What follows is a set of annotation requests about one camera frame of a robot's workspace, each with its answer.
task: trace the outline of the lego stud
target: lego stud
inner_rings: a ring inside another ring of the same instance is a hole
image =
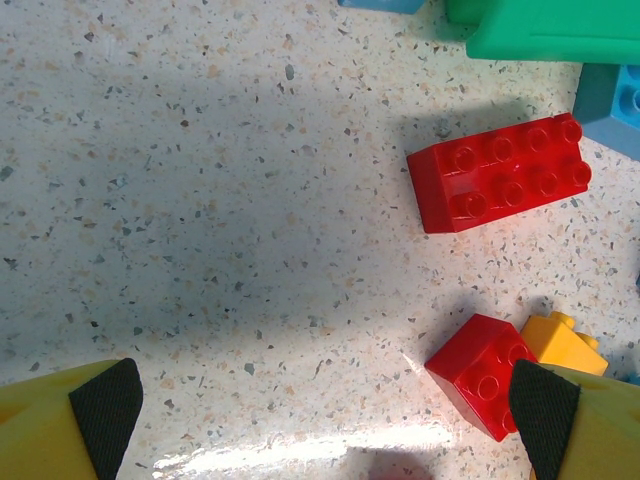
[[[513,421],[513,415],[511,415],[511,411],[509,409],[507,409],[502,416],[502,428],[509,433],[515,433],[518,431],[516,422]]]
[[[527,131],[527,144],[534,152],[541,152],[549,144],[549,135],[541,128],[531,128]]]
[[[538,171],[532,175],[533,190],[543,197],[550,197],[558,190],[558,177],[547,171]]]
[[[527,358],[527,347],[522,343],[511,343],[511,339],[506,339],[496,344],[498,350],[498,360],[514,366],[521,358]]]
[[[620,95],[620,110],[627,116],[640,115],[640,90],[625,89]]]
[[[515,207],[524,201],[524,189],[518,182],[500,182],[495,186],[498,203],[505,207]]]
[[[489,142],[489,158],[506,162],[513,157],[513,144],[506,137],[496,137]]]
[[[627,65],[627,73],[634,80],[640,80],[640,65]]]
[[[560,134],[567,143],[578,143],[582,138],[582,127],[575,120],[565,120],[560,124]]]
[[[480,218],[489,210],[487,199],[478,192],[451,197],[450,205],[454,218]]]
[[[498,396],[500,384],[493,375],[487,375],[482,365],[476,367],[469,373],[469,391],[476,397],[488,402]]]
[[[571,162],[564,168],[564,176],[572,185],[586,187],[591,181],[591,167],[582,160]]]
[[[458,147],[449,160],[448,173],[467,173],[475,170],[478,160],[469,147]]]

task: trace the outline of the red duplo brick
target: red duplo brick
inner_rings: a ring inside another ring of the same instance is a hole
[[[570,113],[409,155],[424,231],[460,232],[585,192],[582,128]]]
[[[469,423],[500,442],[516,431],[508,394],[521,358],[537,361],[513,325],[475,314],[425,368]]]

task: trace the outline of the blue duplo brick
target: blue duplo brick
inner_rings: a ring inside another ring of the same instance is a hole
[[[637,373],[632,373],[631,375],[629,375],[629,380],[627,380],[627,383],[638,385],[640,387],[640,375],[638,375]]]
[[[365,8],[383,12],[414,14],[425,0],[338,0],[343,7]]]
[[[573,115],[585,137],[640,160],[640,66],[585,64]]]

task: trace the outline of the yellow duplo brick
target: yellow duplo brick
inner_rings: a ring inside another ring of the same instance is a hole
[[[540,363],[603,375],[608,362],[597,351],[598,341],[573,331],[575,320],[561,312],[532,315],[520,335]]]

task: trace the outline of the terrazzo floor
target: terrazzo floor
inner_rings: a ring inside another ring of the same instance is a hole
[[[640,163],[583,140],[587,193],[441,236],[407,171],[570,111],[579,65],[470,60],[440,2],[0,11],[0,381],[135,359],[120,479],[528,478],[422,369],[474,312],[632,368]]]

